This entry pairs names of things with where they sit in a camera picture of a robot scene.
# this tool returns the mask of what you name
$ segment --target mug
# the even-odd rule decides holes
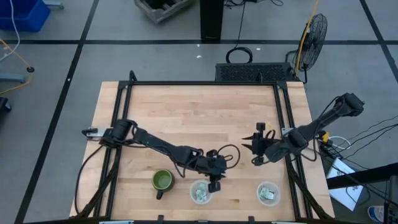
[[[174,186],[174,175],[168,170],[158,170],[152,177],[152,185],[157,190],[156,199],[160,200],[163,193],[168,192]]]

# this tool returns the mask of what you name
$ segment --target desk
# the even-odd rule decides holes
[[[110,125],[117,89],[118,82],[102,84],[94,127]],[[288,89],[295,124],[311,122],[302,83],[288,83]],[[210,203],[196,205],[189,196],[190,184],[206,177],[187,171],[187,177],[181,179],[164,155],[150,149],[124,147],[114,195],[113,220],[156,220],[158,215],[164,215],[165,220],[247,221],[248,216],[254,216],[256,221],[294,220],[285,161],[254,167],[250,162],[254,157],[251,151],[241,146],[247,143],[241,138],[251,135],[259,121],[269,123],[277,130],[276,137],[280,137],[273,87],[134,85],[127,118],[174,145],[199,147],[206,152],[225,144],[235,144],[242,155],[238,166],[226,171],[227,178],[221,180],[221,191],[215,193]],[[88,142],[85,159],[96,148],[97,142]],[[223,153],[235,154],[234,149],[228,150]],[[78,194],[80,209],[98,188],[104,152],[103,149],[95,155],[83,170]],[[304,153],[312,156],[311,151]],[[156,200],[156,191],[151,185],[152,174],[158,169],[168,169],[177,178],[172,191],[165,193],[162,200]],[[309,191],[325,211],[334,216],[321,160],[303,161],[303,169]],[[275,207],[265,207],[256,198],[256,187],[265,180],[280,188],[282,197]],[[297,193],[304,217],[301,193]],[[100,215],[104,214],[108,196],[106,191]]]

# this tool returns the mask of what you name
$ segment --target gray floor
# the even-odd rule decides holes
[[[299,40],[312,11],[313,0],[284,0],[283,7],[269,1],[248,4],[242,39]],[[385,40],[398,40],[395,0],[366,1]],[[36,34],[21,33],[24,40],[79,40],[93,0],[64,0],[63,11],[53,10],[43,29]],[[320,0],[318,12],[328,18],[328,40],[377,40],[357,0]],[[241,7],[224,10],[223,39],[238,36]],[[0,31],[3,39],[15,39]],[[200,38],[199,7],[196,3],[158,26],[152,24],[133,0],[99,0],[88,40],[195,40]],[[254,62],[281,62],[296,45],[245,45],[252,49]],[[61,117],[50,145],[35,194],[25,221],[66,218],[86,141],[80,131],[91,124],[100,83],[125,80],[134,70],[139,80],[214,80],[216,63],[223,63],[233,45],[84,45]],[[398,60],[398,46],[388,46]],[[0,125],[0,217],[13,223],[27,183],[49,128],[59,94],[71,65],[76,45],[22,44],[18,52],[36,69],[33,82],[4,96],[13,107]],[[239,52],[231,61],[245,62]],[[0,63],[0,72],[24,72],[15,57]],[[343,118],[331,125],[332,135],[350,138],[370,125],[398,112],[397,81],[380,45],[326,45],[309,71],[307,98],[316,118],[336,95],[356,93],[366,103],[357,118]],[[13,84],[0,84],[0,90]],[[392,130],[359,151],[351,159],[365,167],[398,161]],[[369,140],[344,152],[347,156]],[[375,185],[384,191],[384,184]],[[364,191],[360,200],[366,199]],[[371,200],[354,212],[333,202],[342,220],[372,223],[366,215]]]

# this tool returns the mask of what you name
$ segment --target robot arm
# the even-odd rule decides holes
[[[130,130],[133,137],[126,140]],[[156,150],[168,156],[179,167],[209,176],[209,192],[217,192],[221,189],[218,181],[225,177],[223,174],[227,170],[226,159],[219,155],[217,150],[211,150],[204,156],[202,149],[195,149],[190,146],[174,146],[139,128],[137,123],[131,120],[118,120],[113,129],[105,131],[99,144],[111,148],[118,146],[134,147],[132,144],[138,144],[142,146],[136,147],[148,147]]]
[[[263,132],[265,131],[265,124],[258,123],[258,133],[254,133],[252,137],[245,138],[251,139],[252,145],[244,144],[248,147],[253,154],[258,156],[258,162],[256,164],[262,164],[262,158],[265,155],[270,162],[277,162],[285,157],[289,153],[299,154],[301,151],[308,146],[308,142],[311,141],[319,129],[323,129],[335,120],[344,116],[357,116],[362,113],[364,103],[353,93],[346,93],[343,96],[339,96],[335,100],[334,107],[327,111],[325,114],[320,116],[318,119],[312,121],[308,125],[294,128],[281,140],[275,140],[273,137],[264,138]]]

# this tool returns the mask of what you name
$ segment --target clear plastic cup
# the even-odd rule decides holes
[[[211,198],[213,198],[213,193],[209,193],[208,184],[209,182],[207,180],[197,180],[191,185],[189,195],[191,196],[191,199],[198,205],[205,205],[209,203]],[[202,187],[204,187],[206,190],[206,200],[203,202],[199,202],[197,200],[197,190],[201,189]]]
[[[260,197],[260,191],[264,187],[274,193],[274,199],[266,199],[266,198]],[[265,206],[273,207],[279,203],[280,191],[279,191],[278,186],[276,186],[276,184],[274,184],[272,182],[264,181],[263,183],[259,184],[259,186],[257,187],[256,193],[257,193],[257,198],[259,199],[259,201]]]

